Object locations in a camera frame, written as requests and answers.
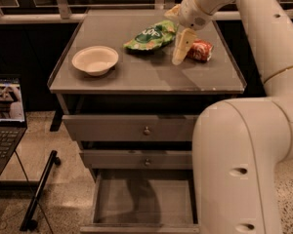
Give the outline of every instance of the cabinet top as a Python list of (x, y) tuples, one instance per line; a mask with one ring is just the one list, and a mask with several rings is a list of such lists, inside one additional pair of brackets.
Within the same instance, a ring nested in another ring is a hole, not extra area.
[[(172, 64), (174, 43), (151, 55), (130, 55), (123, 44), (147, 27), (166, 20), (164, 10), (90, 10), (63, 62), (56, 67), (50, 90), (54, 94), (241, 94), (246, 86), (215, 23), (197, 32), (214, 45), (213, 56), (201, 63), (186, 58)], [(118, 63), (104, 76), (76, 70), (71, 60), (80, 50), (108, 46)]]

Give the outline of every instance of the floor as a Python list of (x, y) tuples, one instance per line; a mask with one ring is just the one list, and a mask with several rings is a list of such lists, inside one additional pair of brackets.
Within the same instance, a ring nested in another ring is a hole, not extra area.
[[(53, 116), (54, 112), (27, 113), (28, 129), (17, 149), (32, 180), (41, 176), (51, 150), (57, 150), (62, 161), (51, 170), (40, 201), (42, 211), (38, 207), (34, 215), (38, 227), (31, 232), (78, 233), (80, 226), (91, 221), (95, 183), (64, 125), (61, 124), (57, 132), (49, 131)], [(293, 160), (279, 164), (275, 178), (283, 233), (293, 234)], [(16, 156), (12, 157), (0, 179), (24, 179)], [(29, 192), (0, 192), (0, 234), (19, 233), (29, 202)]]

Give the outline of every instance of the green bag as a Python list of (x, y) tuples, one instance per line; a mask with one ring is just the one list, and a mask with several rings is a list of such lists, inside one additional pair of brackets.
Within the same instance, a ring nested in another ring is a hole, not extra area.
[(153, 51), (174, 41), (177, 26), (170, 20), (158, 22), (124, 44), (124, 48), (133, 51)]

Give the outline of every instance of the laptop screen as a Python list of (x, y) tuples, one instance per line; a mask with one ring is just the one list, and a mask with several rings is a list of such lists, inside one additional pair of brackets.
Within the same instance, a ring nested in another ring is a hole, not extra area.
[(25, 122), (18, 77), (0, 78), (0, 122)]

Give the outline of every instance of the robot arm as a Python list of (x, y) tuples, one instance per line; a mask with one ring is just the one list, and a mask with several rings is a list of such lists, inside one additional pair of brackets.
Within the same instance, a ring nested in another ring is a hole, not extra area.
[(177, 37), (173, 63), (181, 63), (196, 37), (224, 5), (235, 1), (257, 63), (267, 83), (293, 68), (293, 23), (276, 0), (183, 0), (178, 21), (185, 28)]
[[(184, 0), (173, 63), (233, 0)], [(275, 165), (293, 158), (293, 23), (275, 0), (234, 0), (268, 97), (217, 102), (199, 116), (192, 160), (203, 234), (281, 234)]]

